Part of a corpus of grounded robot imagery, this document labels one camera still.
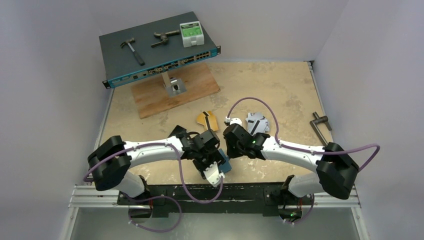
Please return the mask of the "blue card holder wallet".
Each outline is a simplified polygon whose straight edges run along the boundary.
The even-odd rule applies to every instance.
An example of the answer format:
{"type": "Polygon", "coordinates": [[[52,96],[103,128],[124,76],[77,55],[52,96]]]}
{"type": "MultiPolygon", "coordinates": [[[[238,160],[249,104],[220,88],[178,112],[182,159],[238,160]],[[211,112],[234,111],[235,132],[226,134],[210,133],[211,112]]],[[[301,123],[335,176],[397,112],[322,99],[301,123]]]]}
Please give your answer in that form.
{"type": "Polygon", "coordinates": [[[228,173],[232,170],[232,166],[230,164],[229,157],[225,154],[222,148],[218,149],[220,155],[222,156],[223,160],[218,164],[218,170],[220,173],[228,173]]]}

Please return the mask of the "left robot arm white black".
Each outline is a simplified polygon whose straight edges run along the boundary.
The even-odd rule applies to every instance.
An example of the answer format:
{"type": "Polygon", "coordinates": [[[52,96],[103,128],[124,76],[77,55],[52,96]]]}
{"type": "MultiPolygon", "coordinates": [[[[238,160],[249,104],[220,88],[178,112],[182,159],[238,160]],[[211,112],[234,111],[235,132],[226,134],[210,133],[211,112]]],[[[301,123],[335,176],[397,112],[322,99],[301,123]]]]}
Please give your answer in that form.
{"type": "Polygon", "coordinates": [[[97,191],[119,190],[138,205],[146,203],[149,191],[146,180],[129,170],[158,162],[191,160],[201,177],[213,187],[223,184],[225,173],[219,166],[226,162],[221,154],[220,140],[213,130],[202,133],[175,129],[169,137],[153,141],[124,141],[114,135],[96,148],[87,158],[87,175],[97,191]]]}

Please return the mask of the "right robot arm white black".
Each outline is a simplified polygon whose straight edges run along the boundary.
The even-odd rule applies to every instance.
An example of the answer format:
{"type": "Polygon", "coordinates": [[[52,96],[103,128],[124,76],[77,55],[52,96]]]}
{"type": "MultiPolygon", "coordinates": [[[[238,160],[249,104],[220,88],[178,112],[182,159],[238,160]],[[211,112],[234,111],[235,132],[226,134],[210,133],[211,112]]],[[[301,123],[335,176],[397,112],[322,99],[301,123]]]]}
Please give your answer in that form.
{"type": "Polygon", "coordinates": [[[280,196],[288,204],[307,194],[323,192],[346,200],[360,170],[358,164],[334,142],[327,146],[307,146],[275,139],[267,133],[252,135],[237,123],[224,130],[223,138],[231,159],[245,156],[281,161],[310,171],[309,174],[290,177],[281,189],[280,196]]]}

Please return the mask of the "black credit card stack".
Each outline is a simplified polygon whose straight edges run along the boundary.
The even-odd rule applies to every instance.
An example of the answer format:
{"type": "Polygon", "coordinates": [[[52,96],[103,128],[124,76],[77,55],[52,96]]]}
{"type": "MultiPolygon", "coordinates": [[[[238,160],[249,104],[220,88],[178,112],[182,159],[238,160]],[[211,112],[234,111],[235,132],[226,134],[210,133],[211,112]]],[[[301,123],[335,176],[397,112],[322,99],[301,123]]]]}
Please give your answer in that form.
{"type": "Polygon", "coordinates": [[[176,125],[175,128],[171,131],[171,133],[168,135],[168,137],[173,137],[173,136],[177,136],[179,134],[185,134],[187,132],[187,129],[180,126],[180,125],[176,125]]]}

